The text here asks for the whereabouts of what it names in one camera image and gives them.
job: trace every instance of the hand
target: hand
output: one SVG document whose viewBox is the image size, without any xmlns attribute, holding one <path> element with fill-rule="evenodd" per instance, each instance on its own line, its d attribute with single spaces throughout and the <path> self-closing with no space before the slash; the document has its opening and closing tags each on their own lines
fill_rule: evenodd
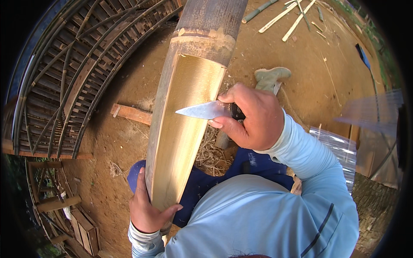
<svg viewBox="0 0 413 258">
<path fill-rule="evenodd" d="M 153 207 L 149 202 L 145 183 L 145 168 L 139 171 L 135 195 L 129 200 L 131 221 L 137 230 L 142 233 L 154 233 L 165 225 L 172 215 L 182 209 L 180 204 L 172 205 L 163 212 Z"/>
<path fill-rule="evenodd" d="M 212 127 L 225 132 L 238 146 L 265 150 L 277 142 L 284 128 L 284 113 L 272 92 L 236 83 L 226 93 L 219 95 L 218 99 L 225 103 L 235 102 L 246 117 L 244 126 L 226 116 L 208 121 Z"/>
</svg>

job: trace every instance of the left hand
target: left hand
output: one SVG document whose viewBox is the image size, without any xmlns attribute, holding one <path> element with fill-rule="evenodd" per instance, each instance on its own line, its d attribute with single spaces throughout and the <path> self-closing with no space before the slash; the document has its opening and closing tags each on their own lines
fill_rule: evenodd
<svg viewBox="0 0 413 258">
<path fill-rule="evenodd" d="M 145 183 L 145 168 L 139 171 L 135 195 L 129 200 L 131 221 L 137 230 L 150 234 L 160 230 L 177 211 L 183 208 L 180 204 L 172 205 L 163 212 L 149 202 Z"/>
</svg>

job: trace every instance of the dark blue pants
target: dark blue pants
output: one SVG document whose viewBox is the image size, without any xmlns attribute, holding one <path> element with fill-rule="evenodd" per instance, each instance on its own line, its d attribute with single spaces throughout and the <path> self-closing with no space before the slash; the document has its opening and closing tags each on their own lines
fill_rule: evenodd
<svg viewBox="0 0 413 258">
<path fill-rule="evenodd" d="M 135 193 L 139 170 L 145 165 L 146 160 L 138 161 L 129 171 L 128 182 L 133 193 Z M 207 193 L 207 191 L 209 191 L 213 186 L 236 175 L 259 175 L 263 178 L 276 182 L 291 191 L 294 180 L 292 177 L 286 175 L 286 172 L 286 165 L 273 162 L 269 155 L 258 154 L 253 150 L 244 149 L 241 147 L 238 148 L 234 162 L 223 176 L 213 177 L 205 174 L 200 169 L 193 166 L 179 203 L 183 206 L 183 208 L 175 214 L 173 223 L 178 227 L 186 226 L 195 205 Z"/>
</svg>

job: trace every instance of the shirt sleeve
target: shirt sleeve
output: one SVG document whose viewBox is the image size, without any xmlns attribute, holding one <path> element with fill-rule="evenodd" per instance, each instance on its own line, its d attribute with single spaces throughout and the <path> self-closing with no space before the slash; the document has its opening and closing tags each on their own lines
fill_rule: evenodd
<svg viewBox="0 0 413 258">
<path fill-rule="evenodd" d="M 164 241 L 159 230 L 155 233 L 145 234 L 137 230 L 130 222 L 128 237 L 132 243 L 133 258 L 151 258 L 165 251 Z"/>
<path fill-rule="evenodd" d="M 274 162 L 291 167 L 302 181 L 304 200 L 305 195 L 316 194 L 334 203 L 344 214 L 355 215 L 358 221 L 356 206 L 347 191 L 337 157 L 283 112 L 284 129 L 278 141 L 268 150 L 255 152 L 269 154 Z"/>
</svg>

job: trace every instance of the person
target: person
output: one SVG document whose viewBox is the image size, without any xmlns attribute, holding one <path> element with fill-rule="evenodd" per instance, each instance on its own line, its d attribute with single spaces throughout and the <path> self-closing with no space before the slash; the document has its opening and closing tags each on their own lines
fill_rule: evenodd
<svg viewBox="0 0 413 258">
<path fill-rule="evenodd" d="M 237 83 L 218 99 L 246 116 L 243 125 L 224 116 L 208 121 L 239 146 L 233 164 L 222 177 L 194 167 L 180 204 L 163 212 L 149 202 L 145 162 L 132 166 L 132 256 L 349 257 L 358 214 L 334 154 L 271 91 Z M 286 166 L 301 179 L 301 196 L 290 193 Z M 160 229 L 174 214 L 182 229 L 164 247 Z"/>
</svg>

